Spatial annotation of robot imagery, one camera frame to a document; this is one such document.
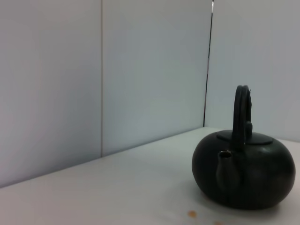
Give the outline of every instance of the teapot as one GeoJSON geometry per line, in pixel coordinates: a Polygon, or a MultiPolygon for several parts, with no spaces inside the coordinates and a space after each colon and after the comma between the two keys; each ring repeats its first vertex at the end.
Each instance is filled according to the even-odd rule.
{"type": "Polygon", "coordinates": [[[233,128],[212,133],[197,145],[192,160],[195,181],[213,201],[236,209],[275,206],[291,191],[295,164],[278,140],[252,132],[248,86],[235,93],[233,128]]]}

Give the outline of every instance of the teapot handle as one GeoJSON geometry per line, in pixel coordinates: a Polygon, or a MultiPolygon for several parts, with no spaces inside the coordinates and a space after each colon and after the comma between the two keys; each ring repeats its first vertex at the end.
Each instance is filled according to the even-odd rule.
{"type": "Polygon", "coordinates": [[[238,86],[235,92],[232,141],[242,147],[252,135],[251,96],[248,86],[238,86]]]}

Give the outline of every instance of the teapot body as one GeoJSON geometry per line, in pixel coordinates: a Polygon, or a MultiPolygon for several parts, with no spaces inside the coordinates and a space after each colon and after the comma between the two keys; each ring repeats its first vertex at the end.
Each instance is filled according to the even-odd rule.
{"type": "Polygon", "coordinates": [[[289,150],[280,141],[270,139],[267,143],[245,143],[242,150],[235,150],[232,142],[220,138],[218,132],[203,138],[192,160],[199,188],[210,199],[237,209],[265,209],[281,202],[293,187],[295,165],[289,150]],[[238,186],[230,193],[224,192],[216,179],[217,155],[229,150],[240,177],[238,186]]]}

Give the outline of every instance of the teapot lid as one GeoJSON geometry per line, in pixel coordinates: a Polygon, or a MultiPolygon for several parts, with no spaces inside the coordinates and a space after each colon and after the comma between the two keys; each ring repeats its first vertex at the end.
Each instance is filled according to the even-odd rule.
{"type": "Polygon", "coordinates": [[[273,138],[252,132],[251,108],[252,102],[248,86],[239,85],[235,92],[233,128],[218,132],[217,138],[231,142],[236,148],[241,148],[245,144],[271,144],[273,138]]]}

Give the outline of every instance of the ceramic teapot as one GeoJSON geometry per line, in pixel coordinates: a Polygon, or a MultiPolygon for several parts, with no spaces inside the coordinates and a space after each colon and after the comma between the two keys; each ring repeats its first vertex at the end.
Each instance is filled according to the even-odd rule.
{"type": "Polygon", "coordinates": [[[195,149],[193,175],[212,200],[233,208],[257,210],[281,202],[291,191],[295,164],[278,140],[252,132],[248,86],[238,86],[233,129],[210,134],[195,149]]]}

